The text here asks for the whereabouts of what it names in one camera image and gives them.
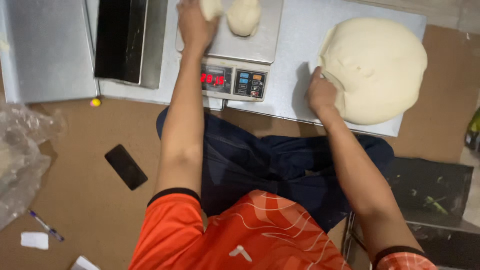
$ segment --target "person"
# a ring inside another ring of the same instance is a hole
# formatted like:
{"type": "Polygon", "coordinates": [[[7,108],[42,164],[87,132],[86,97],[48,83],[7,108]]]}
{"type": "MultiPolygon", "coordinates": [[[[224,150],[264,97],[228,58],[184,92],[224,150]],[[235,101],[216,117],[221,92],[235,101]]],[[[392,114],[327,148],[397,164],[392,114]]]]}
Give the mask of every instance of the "person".
{"type": "Polygon", "coordinates": [[[156,195],[129,269],[349,269],[326,233],[351,210],[374,268],[435,269],[381,174],[391,147],[353,135],[321,69],[308,98],[328,136],[259,139],[204,114],[201,61],[218,19],[205,21],[198,0],[177,9],[185,49],[170,107],[157,120],[156,195]]]}

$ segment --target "brown cardboard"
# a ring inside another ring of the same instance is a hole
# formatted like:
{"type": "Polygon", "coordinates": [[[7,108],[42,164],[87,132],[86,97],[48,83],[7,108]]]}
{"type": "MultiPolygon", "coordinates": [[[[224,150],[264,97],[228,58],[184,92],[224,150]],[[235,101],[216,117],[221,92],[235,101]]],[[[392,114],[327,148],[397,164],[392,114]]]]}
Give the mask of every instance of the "brown cardboard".
{"type": "MultiPolygon", "coordinates": [[[[388,139],[397,155],[458,161],[477,104],[479,41],[478,36],[466,40],[458,31],[427,27],[430,66],[419,101],[405,114],[400,136],[388,139]]],[[[54,161],[31,205],[65,242],[50,238],[48,251],[21,247],[21,232],[42,231],[23,215],[0,232],[0,270],[66,270],[79,255],[102,270],[126,269],[153,195],[160,151],[155,123],[165,106],[107,99],[99,108],[90,107],[89,100],[33,107],[49,114],[60,110],[68,124],[64,134],[41,147],[54,161]],[[104,159],[117,144],[125,146],[149,178],[135,191],[104,159]]],[[[318,126],[248,112],[214,114],[257,136],[324,134],[318,126]]]]}

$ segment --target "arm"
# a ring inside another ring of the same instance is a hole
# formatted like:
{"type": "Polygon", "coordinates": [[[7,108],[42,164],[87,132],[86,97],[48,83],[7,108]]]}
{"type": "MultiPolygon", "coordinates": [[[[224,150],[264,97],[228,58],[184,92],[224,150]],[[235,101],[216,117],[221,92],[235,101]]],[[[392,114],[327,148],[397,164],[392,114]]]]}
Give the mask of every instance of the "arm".
{"type": "Polygon", "coordinates": [[[318,67],[308,90],[310,107],[328,132],[338,181],[358,217],[370,260],[393,246],[421,250],[387,181],[335,108],[335,87],[320,74],[318,67]]]}
{"type": "Polygon", "coordinates": [[[162,131],[162,149],[155,193],[183,187],[200,195],[204,140],[201,61],[218,20],[207,22],[198,0],[177,6],[185,43],[172,101],[162,131]]]}

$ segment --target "small yellow ball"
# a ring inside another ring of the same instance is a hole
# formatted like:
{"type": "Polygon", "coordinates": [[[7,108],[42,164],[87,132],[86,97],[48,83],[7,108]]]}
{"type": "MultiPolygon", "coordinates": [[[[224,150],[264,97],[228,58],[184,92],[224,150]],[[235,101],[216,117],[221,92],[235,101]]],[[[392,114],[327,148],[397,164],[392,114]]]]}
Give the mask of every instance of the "small yellow ball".
{"type": "Polygon", "coordinates": [[[90,102],[90,106],[92,106],[92,107],[98,107],[98,106],[100,106],[100,105],[102,105],[102,102],[101,102],[99,99],[97,99],[97,98],[94,98],[94,99],[90,102]]]}

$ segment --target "large dough mass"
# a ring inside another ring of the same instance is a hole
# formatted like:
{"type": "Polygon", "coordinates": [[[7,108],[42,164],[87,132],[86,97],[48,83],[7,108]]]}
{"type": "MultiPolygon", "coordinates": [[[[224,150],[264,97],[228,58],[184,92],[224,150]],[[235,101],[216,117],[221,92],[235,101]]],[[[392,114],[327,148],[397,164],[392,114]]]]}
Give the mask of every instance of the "large dough mass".
{"type": "Polygon", "coordinates": [[[202,15],[207,21],[223,14],[222,0],[200,0],[202,15]]]}
{"type": "Polygon", "coordinates": [[[239,36],[255,35],[261,14],[258,0],[235,0],[227,11],[230,30],[239,36]]]}
{"type": "Polygon", "coordinates": [[[427,53],[403,25],[354,18],[331,29],[319,58],[337,88],[335,106],[351,123],[383,123],[417,102],[427,53]]]}

